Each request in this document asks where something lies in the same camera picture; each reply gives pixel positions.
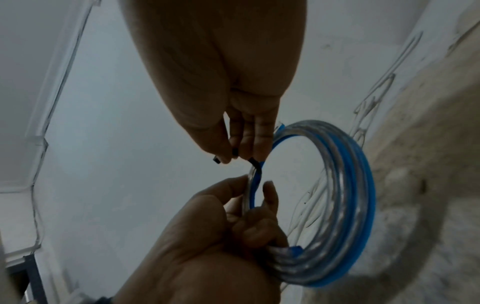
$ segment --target hand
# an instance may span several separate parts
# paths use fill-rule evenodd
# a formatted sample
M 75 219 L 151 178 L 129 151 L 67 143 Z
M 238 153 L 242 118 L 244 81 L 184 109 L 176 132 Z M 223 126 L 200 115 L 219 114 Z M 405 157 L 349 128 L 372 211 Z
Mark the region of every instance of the hand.
M 265 183 L 262 206 L 241 217 L 246 184 L 246 176 L 226 179 L 194 195 L 114 297 L 114 304 L 279 303 L 280 282 L 256 262 L 259 248 L 288 246 L 277 224 L 278 196 L 273 183 Z
M 302 48 L 305 0 L 120 0 L 178 123 L 222 163 L 264 161 Z M 230 118 L 230 139 L 223 115 Z

